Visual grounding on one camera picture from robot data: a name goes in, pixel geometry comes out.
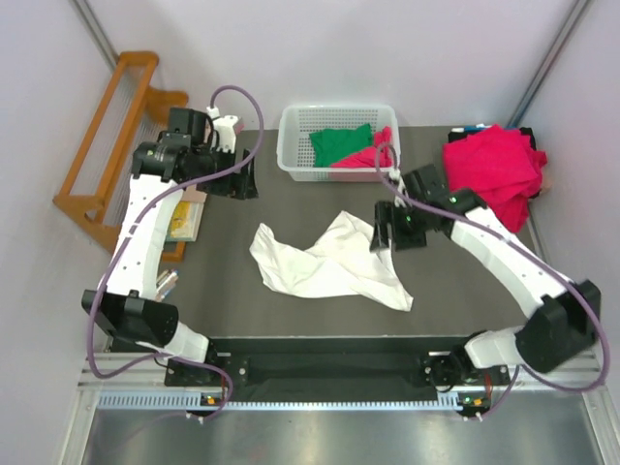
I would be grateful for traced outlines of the white t-shirt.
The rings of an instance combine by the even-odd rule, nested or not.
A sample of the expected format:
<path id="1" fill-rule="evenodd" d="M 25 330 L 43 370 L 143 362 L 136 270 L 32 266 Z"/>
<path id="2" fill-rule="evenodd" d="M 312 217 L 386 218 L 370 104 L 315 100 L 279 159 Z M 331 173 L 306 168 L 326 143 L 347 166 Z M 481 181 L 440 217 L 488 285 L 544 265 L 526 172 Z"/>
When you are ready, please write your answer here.
<path id="1" fill-rule="evenodd" d="M 276 293 L 300 298 L 361 295 L 409 312 L 414 298 L 398 278 L 390 250 L 370 250 L 372 233 L 368 223 L 343 210 L 308 249 L 279 242 L 261 223 L 249 251 L 263 284 Z"/>

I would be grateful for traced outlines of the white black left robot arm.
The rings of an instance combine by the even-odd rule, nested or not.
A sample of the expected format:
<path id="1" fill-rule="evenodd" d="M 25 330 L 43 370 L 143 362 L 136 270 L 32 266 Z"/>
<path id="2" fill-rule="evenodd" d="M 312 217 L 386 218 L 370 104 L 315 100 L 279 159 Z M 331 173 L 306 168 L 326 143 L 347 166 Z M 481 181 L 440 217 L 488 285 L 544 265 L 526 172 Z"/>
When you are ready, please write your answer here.
<path id="1" fill-rule="evenodd" d="M 220 362 L 210 355 L 208 338 L 181 323 L 177 308 L 160 299 L 158 270 L 173 213 L 187 188 L 236 200 L 257 197 L 253 154 L 235 153 L 242 128 L 239 117 L 222 115 L 216 107 L 170 110 L 167 129 L 133 153 L 114 255 L 98 288 L 81 298 L 91 329 L 188 359 L 186 372 L 203 385 L 217 378 Z"/>

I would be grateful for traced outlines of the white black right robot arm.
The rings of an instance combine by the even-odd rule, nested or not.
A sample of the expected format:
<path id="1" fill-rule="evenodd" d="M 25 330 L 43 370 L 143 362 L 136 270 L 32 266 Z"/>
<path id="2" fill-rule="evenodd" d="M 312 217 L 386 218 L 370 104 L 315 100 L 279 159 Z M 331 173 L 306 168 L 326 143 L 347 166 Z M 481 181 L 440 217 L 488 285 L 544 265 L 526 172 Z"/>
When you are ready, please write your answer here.
<path id="1" fill-rule="evenodd" d="M 423 247 L 427 233 L 443 233 L 495 276 L 526 318 L 523 326 L 482 330 L 456 346 L 451 368 L 459 381 L 474 383 L 497 365 L 546 374 L 598 342 L 598 287 L 540 263 L 473 190 L 450 190 L 432 165 L 406 174 L 390 169 L 386 180 L 398 193 L 375 205 L 371 251 Z"/>

